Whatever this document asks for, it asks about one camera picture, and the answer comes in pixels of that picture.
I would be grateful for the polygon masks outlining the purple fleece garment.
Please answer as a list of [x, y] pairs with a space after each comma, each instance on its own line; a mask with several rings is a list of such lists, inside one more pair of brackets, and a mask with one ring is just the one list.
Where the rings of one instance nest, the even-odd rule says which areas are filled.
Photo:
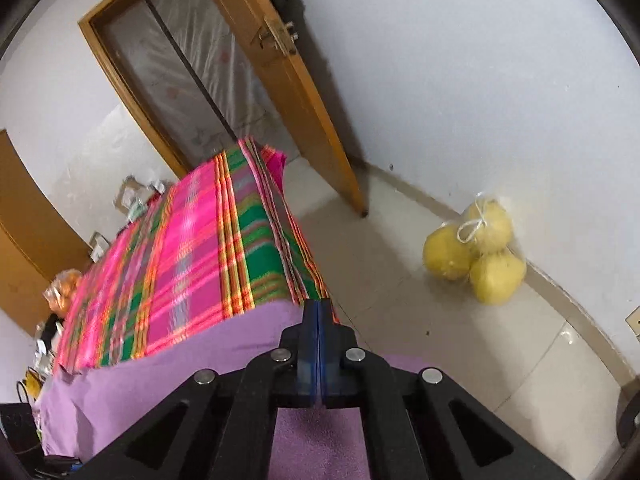
[[[43, 451], [88, 462], [201, 368], [220, 374], [274, 348], [300, 322], [285, 300], [259, 306], [175, 346], [115, 366], [70, 375], [61, 370], [36, 403]], [[280, 410], [270, 478], [367, 479], [360, 416], [355, 410]]]

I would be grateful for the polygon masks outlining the cluttered glass side table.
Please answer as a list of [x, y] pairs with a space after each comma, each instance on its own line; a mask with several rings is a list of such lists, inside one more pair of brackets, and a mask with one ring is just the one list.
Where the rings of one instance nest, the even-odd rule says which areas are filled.
[[55, 313], [51, 313], [46, 322], [37, 325], [34, 362], [26, 368], [24, 378], [15, 385], [17, 399], [21, 403], [35, 402], [52, 375], [63, 328], [64, 320]]

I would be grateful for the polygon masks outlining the pink plaid tablecloth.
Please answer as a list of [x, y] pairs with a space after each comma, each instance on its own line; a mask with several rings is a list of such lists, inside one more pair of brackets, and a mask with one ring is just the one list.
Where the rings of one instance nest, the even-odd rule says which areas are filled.
[[55, 373], [154, 356], [271, 301], [326, 298], [284, 197], [285, 162], [245, 138], [154, 200], [81, 275]]

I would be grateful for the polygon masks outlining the bag of oranges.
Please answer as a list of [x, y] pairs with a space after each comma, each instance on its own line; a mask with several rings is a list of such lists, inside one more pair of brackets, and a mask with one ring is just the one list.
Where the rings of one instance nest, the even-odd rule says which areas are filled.
[[43, 292], [50, 310], [59, 318], [65, 318], [72, 306], [82, 273], [76, 269], [60, 272]]

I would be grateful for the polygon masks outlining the bag of yellow pomelos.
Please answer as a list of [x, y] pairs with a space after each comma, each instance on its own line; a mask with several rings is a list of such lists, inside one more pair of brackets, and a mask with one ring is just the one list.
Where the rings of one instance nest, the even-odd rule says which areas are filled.
[[510, 214], [486, 194], [478, 194], [458, 221], [428, 234], [422, 258], [427, 272], [445, 281], [468, 282], [476, 300], [488, 306], [509, 301], [527, 272]]

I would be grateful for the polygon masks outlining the wooden wardrobe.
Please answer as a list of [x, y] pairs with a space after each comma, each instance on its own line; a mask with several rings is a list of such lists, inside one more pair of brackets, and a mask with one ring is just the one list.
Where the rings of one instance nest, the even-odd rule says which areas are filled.
[[56, 274], [89, 264], [89, 246], [42, 194], [2, 131], [1, 310], [32, 335], [51, 313], [43, 292]]

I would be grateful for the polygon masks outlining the white cardboard box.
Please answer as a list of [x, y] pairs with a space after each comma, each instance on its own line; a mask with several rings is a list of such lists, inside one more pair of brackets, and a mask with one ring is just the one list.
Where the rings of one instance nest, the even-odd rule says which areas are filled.
[[100, 261], [111, 247], [111, 242], [100, 232], [94, 232], [90, 238], [90, 258], [93, 262]]

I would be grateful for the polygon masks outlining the brown cardboard parcel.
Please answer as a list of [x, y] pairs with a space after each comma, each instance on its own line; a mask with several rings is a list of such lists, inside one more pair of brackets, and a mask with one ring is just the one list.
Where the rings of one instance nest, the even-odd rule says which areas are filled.
[[145, 211], [149, 189], [140, 183], [135, 177], [128, 176], [122, 181], [122, 185], [114, 199], [115, 208], [127, 217], [131, 217], [140, 211]]

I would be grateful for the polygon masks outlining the plastic-covered doorway curtain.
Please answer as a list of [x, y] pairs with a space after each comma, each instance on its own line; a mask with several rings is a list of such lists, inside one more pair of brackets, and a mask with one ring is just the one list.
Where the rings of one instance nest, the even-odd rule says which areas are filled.
[[190, 167], [251, 136], [299, 151], [213, 0], [138, 0], [105, 25], [126, 78]]

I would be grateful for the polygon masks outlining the wooden door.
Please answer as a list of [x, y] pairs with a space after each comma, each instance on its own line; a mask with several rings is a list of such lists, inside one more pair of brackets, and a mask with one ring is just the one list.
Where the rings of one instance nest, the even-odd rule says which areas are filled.
[[368, 214], [333, 122], [292, 35], [270, 0], [214, 0], [299, 153], [360, 216]]

